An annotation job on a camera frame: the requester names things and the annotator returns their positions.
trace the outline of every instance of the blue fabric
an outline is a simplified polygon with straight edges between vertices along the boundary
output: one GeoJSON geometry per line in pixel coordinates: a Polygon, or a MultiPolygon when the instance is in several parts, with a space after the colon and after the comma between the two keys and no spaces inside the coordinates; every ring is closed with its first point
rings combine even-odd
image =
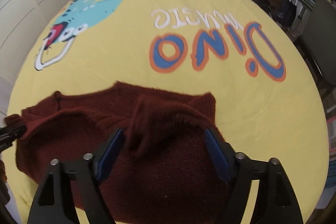
{"type": "Polygon", "coordinates": [[[329,162],[329,170],[325,188],[332,188],[336,186],[336,160],[329,162]]]}

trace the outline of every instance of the dinosaur mouth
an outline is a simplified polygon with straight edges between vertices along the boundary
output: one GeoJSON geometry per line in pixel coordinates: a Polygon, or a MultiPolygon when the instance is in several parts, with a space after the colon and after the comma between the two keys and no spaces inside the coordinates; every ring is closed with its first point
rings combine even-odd
{"type": "Polygon", "coordinates": [[[65,30],[67,27],[68,22],[62,22],[57,25],[54,25],[52,29],[50,30],[48,36],[45,38],[47,39],[47,43],[44,47],[44,50],[48,49],[51,44],[53,44],[57,38],[61,35],[61,33],[65,30]]]}

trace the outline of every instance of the chair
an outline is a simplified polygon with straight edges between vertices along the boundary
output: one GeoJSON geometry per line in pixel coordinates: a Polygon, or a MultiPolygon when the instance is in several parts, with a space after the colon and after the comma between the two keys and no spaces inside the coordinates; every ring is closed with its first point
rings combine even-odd
{"type": "Polygon", "coordinates": [[[303,34],[294,41],[317,77],[321,99],[336,87],[336,8],[327,0],[316,0],[303,34]]]}

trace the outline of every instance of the clothing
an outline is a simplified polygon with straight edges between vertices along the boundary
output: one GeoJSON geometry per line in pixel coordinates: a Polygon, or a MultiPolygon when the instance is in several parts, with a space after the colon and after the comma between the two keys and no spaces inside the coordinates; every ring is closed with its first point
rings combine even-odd
{"type": "MultiPolygon", "coordinates": [[[[117,82],[94,94],[55,92],[22,117],[28,130],[17,141],[19,170],[37,183],[54,158],[80,159],[114,128],[125,147],[100,190],[114,220],[125,223],[213,223],[228,186],[218,179],[204,146],[214,128],[215,98],[191,96],[117,82]]],[[[76,184],[75,205],[83,208],[76,184]]]]}

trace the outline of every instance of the cartoon graphic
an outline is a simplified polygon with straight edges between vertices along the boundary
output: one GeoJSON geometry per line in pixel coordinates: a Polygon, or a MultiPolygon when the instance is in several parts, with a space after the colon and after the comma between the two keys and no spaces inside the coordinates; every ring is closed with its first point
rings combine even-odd
{"type": "Polygon", "coordinates": [[[56,18],[35,59],[35,68],[43,70],[60,61],[69,51],[76,37],[109,17],[122,0],[72,0],[63,13],[56,18]],[[43,62],[43,53],[57,42],[64,42],[61,52],[43,62]]]}

